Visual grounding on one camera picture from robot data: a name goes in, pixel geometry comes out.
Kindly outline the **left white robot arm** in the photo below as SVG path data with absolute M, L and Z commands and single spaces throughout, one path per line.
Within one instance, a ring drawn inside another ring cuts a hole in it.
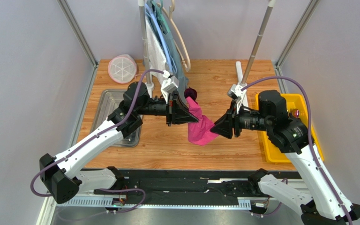
M 112 166 L 91 171 L 83 168 L 136 131 L 143 123 L 143 115 L 164 116 L 168 126 L 198 122 L 177 90 L 167 98 L 151 98 L 145 83 L 130 84 L 119 106 L 86 138 L 56 156 L 47 153 L 39 159 L 40 179 L 56 203 L 66 203 L 80 191 L 122 187 L 122 176 Z

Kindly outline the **purple metal spoon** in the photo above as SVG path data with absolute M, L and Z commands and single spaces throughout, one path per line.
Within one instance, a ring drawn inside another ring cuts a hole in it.
M 196 101 L 198 97 L 197 91 L 193 88 L 187 88 L 184 91 L 184 98 L 186 99 L 186 102 L 189 104 L 190 102 L 194 105 L 198 105 L 198 102 Z

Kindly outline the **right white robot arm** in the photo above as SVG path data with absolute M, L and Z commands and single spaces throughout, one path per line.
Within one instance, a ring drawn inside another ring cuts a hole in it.
M 227 94 L 232 99 L 230 107 L 211 132 L 228 139 L 239 136 L 244 129 L 266 132 L 268 140 L 286 155 L 308 188 L 308 193 L 303 193 L 259 169 L 248 177 L 251 194 L 274 197 L 299 214 L 306 225 L 344 225 L 360 218 L 360 205 L 342 195 L 308 127 L 287 110 L 286 99 L 278 91 L 259 93 L 257 110 L 243 105 L 241 91 L 230 90 Z

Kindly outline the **pink paper napkin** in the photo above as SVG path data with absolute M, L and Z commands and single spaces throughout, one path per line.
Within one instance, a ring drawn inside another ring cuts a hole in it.
M 192 144 L 205 146 L 218 137 L 210 131 L 214 123 L 203 114 L 201 107 L 191 98 L 186 98 L 189 111 L 198 119 L 197 122 L 188 123 L 188 141 Z

